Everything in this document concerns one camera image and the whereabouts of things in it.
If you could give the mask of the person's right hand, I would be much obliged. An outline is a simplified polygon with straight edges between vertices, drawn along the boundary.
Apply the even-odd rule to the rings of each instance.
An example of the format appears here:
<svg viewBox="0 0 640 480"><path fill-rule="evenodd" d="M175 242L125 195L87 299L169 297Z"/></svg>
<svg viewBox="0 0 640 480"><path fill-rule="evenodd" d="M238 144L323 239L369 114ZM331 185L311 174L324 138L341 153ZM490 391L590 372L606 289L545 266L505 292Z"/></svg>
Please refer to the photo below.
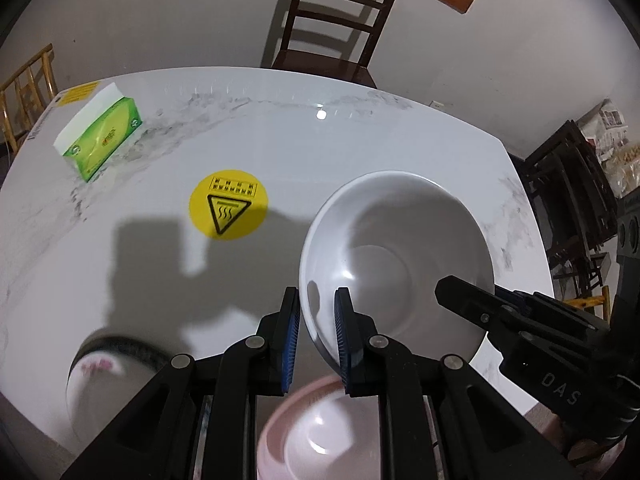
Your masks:
<svg viewBox="0 0 640 480"><path fill-rule="evenodd" d="M570 428L559 417L553 416L542 434L571 463L576 465L595 462L608 452L618 451L625 439L597 442Z"/></svg>

